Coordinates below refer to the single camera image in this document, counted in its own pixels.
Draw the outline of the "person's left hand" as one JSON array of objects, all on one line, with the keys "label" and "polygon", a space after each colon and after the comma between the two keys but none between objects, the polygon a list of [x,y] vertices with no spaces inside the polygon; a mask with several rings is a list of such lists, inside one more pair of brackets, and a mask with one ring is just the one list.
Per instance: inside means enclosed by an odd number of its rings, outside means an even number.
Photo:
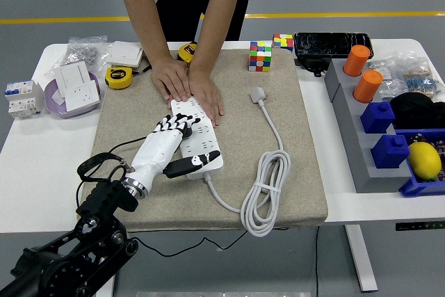
[{"label": "person's left hand", "polygon": [[192,66],[188,72],[188,80],[192,95],[200,103],[212,125],[218,126],[225,111],[220,91],[211,79],[211,71]]}]

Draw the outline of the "person's right hand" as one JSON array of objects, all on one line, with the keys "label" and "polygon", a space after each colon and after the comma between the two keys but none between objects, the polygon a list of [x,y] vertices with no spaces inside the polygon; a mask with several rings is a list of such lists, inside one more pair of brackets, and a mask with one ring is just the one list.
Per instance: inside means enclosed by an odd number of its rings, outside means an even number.
[{"label": "person's right hand", "polygon": [[152,65],[151,78],[162,98],[170,102],[185,102],[191,96],[188,82],[188,71],[185,65],[171,56],[150,61]]}]

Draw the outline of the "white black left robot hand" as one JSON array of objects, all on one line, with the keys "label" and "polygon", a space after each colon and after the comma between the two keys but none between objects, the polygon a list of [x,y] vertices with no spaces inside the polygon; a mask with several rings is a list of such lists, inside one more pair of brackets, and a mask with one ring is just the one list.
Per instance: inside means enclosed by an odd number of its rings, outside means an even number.
[{"label": "white black left robot hand", "polygon": [[123,182],[150,191],[157,175],[179,177],[196,172],[216,160],[221,155],[218,150],[172,160],[181,142],[192,134],[192,125],[199,121],[199,118],[180,113],[165,116],[146,137],[131,163],[133,171],[126,174]]}]

